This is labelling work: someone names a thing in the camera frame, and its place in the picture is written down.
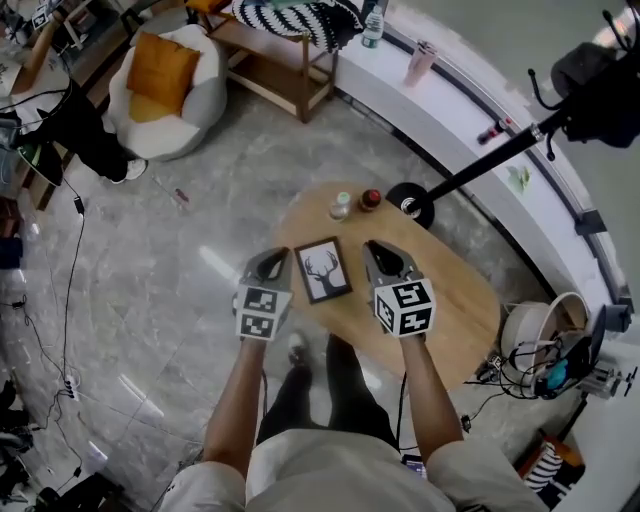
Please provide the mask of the wooden bench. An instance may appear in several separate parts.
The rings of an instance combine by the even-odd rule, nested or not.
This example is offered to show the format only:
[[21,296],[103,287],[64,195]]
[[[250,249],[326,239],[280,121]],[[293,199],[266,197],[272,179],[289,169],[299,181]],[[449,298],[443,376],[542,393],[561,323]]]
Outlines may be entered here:
[[317,49],[306,35],[283,37],[248,27],[222,0],[199,22],[228,54],[228,77],[308,123],[317,107],[333,97],[338,54]]

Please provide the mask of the striped cushion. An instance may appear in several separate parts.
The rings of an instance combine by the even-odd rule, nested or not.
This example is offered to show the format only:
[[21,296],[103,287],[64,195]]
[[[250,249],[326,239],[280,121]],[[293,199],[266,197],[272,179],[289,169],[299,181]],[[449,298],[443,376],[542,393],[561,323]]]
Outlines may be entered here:
[[550,442],[542,445],[540,453],[526,470],[523,480],[534,492],[542,491],[556,476],[563,464],[563,458]]

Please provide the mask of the black white striped blanket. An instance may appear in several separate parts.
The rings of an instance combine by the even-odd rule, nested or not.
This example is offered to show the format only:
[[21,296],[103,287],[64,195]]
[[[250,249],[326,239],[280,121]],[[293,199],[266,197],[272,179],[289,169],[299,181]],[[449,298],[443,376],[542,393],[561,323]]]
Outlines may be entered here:
[[306,35],[329,53],[364,30],[360,9],[350,0],[232,0],[231,12],[254,29],[283,37]]

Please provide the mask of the person's left forearm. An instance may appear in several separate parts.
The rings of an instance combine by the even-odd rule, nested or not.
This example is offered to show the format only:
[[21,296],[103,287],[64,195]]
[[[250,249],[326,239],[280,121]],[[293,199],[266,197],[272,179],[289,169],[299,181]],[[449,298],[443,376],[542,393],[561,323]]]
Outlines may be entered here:
[[220,399],[208,422],[203,460],[247,476],[256,435],[266,343],[245,338]]

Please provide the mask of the dark window latch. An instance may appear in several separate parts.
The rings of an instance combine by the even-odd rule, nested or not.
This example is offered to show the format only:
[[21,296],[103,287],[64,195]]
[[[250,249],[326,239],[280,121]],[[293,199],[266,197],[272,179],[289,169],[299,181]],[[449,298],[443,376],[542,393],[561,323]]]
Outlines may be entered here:
[[581,212],[575,222],[575,231],[579,236],[590,236],[607,231],[607,227],[596,209]]
[[605,329],[610,332],[624,333],[631,324],[631,310],[626,304],[605,307]]

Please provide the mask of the small clear bottle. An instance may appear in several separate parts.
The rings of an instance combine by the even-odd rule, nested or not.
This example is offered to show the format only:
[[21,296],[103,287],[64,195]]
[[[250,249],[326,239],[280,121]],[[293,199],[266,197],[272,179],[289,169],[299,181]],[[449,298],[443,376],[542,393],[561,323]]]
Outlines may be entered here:
[[329,216],[334,221],[340,222],[349,216],[351,210],[351,195],[348,192],[339,192],[330,205]]

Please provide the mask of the pink tumbler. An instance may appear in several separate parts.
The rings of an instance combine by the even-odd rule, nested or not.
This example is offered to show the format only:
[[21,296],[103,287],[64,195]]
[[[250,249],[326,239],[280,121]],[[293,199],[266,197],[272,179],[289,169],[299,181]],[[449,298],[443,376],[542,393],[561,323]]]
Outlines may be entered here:
[[438,56],[437,49],[427,41],[419,40],[411,56],[403,84],[414,87],[427,74]]

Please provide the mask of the orange cushion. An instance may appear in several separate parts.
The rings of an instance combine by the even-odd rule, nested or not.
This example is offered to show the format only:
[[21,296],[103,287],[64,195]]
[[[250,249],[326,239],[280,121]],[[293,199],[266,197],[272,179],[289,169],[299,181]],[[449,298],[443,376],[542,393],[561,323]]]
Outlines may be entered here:
[[142,32],[127,78],[129,116],[138,123],[181,116],[201,53]]

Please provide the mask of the deer picture frame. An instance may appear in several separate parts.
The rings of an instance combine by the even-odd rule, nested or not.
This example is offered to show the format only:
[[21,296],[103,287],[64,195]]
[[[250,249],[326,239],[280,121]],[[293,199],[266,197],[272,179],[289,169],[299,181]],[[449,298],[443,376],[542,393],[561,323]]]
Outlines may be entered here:
[[294,248],[294,254],[310,304],[352,292],[337,237],[300,245]]

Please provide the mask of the black headset with teal pad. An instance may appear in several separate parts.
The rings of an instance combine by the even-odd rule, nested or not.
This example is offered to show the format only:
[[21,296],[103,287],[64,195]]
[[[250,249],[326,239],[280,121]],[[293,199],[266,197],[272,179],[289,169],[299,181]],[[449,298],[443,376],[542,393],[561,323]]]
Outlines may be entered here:
[[606,307],[600,308],[591,328],[561,326],[556,320],[545,334],[527,335],[504,348],[515,384],[526,398],[553,400],[577,387],[599,361],[606,326]]

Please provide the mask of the orange chair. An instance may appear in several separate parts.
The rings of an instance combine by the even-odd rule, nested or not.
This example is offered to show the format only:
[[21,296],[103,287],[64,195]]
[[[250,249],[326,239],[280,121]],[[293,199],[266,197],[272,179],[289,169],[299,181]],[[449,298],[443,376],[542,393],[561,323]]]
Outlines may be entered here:
[[584,475],[586,466],[581,454],[553,436],[542,436],[535,440],[515,463],[515,469],[523,480],[526,470],[540,453],[542,445],[550,442],[563,458],[563,464],[553,480],[539,493],[534,492],[549,510],[563,501]]

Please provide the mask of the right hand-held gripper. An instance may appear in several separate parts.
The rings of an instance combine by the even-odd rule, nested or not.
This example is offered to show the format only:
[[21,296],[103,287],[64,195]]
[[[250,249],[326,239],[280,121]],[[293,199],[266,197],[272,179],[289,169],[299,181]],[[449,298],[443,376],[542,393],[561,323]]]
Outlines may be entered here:
[[[435,294],[413,257],[389,242],[371,239],[363,244],[362,258],[374,288],[374,315],[383,330],[395,338],[430,331],[435,320]],[[383,286],[384,277],[416,280]]]

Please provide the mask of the person's right forearm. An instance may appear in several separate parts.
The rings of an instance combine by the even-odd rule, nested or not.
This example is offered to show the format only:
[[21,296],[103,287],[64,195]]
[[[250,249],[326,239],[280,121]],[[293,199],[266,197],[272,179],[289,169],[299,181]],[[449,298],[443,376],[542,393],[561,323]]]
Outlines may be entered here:
[[460,419],[421,336],[400,339],[415,439],[424,462],[463,440]]

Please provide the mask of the clear water bottle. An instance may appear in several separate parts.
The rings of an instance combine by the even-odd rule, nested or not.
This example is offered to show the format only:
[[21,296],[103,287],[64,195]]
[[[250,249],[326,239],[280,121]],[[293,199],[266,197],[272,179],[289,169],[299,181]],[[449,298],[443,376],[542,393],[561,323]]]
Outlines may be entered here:
[[374,49],[382,39],[383,33],[383,8],[380,5],[374,5],[365,18],[361,44],[365,48]]

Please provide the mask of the white window ledge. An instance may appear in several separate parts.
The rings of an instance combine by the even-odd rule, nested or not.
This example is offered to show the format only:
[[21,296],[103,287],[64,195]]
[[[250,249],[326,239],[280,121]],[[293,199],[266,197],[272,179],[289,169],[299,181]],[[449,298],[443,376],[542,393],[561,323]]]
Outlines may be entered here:
[[[380,117],[450,177],[528,127],[529,113],[507,106],[452,60],[440,57],[414,87],[403,84],[411,40],[393,28],[374,49],[355,37],[339,55],[336,85],[365,112]],[[476,137],[509,117],[506,132],[481,146]],[[594,204],[558,144],[555,160],[538,143],[463,187],[481,211],[552,292],[577,291],[594,309],[604,303],[635,305],[608,233],[579,236],[578,215]],[[508,182],[508,166],[526,166],[523,194]]]

